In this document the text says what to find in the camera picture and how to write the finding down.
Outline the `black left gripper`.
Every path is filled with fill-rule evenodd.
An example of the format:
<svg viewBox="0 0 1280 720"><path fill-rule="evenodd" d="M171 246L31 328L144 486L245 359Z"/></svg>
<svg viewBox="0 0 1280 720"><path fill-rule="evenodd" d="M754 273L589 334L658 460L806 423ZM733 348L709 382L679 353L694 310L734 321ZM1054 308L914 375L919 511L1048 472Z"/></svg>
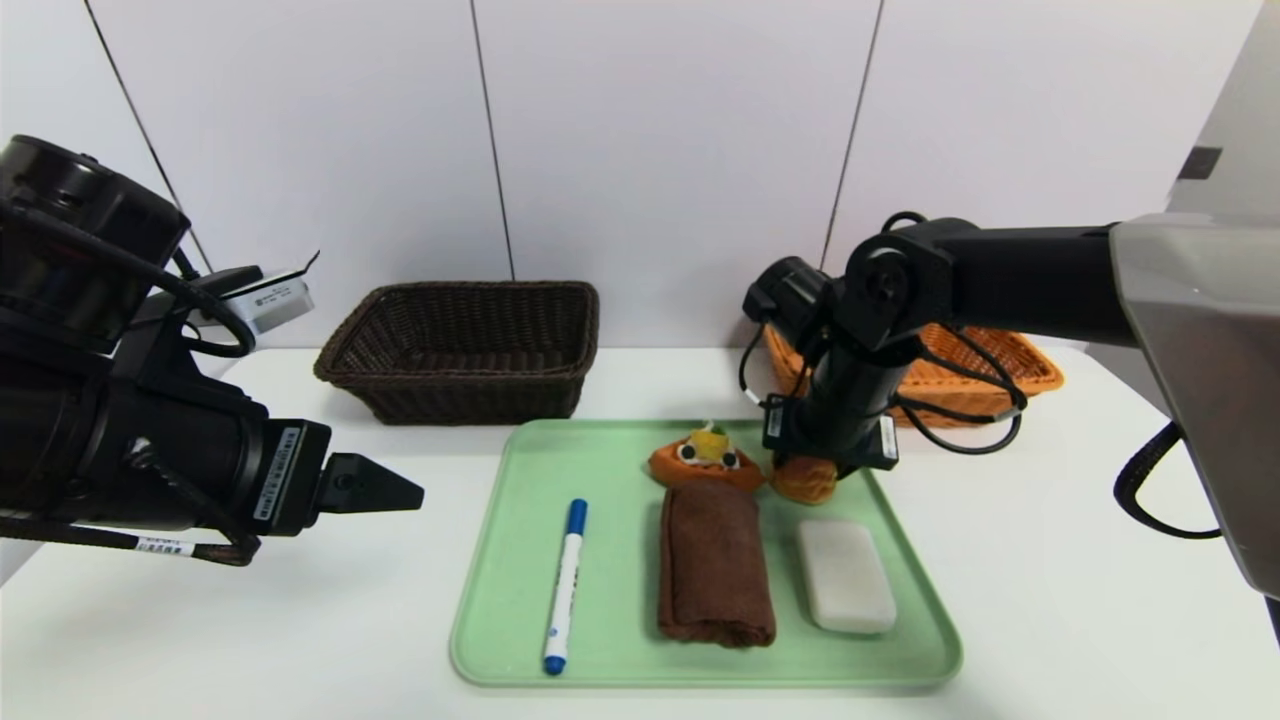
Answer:
<svg viewBox="0 0 1280 720"><path fill-rule="evenodd" d="M177 395L118 386L105 406L104 448L122 460L108 483L104 516L123 527L212 527L211 511L166 487L159 470L193 486L255 536L297 536L317 512L422 507L422 487L364 455L333 454L321 474L330 438L324 424L270 418L264 405L223 382Z"/></svg>

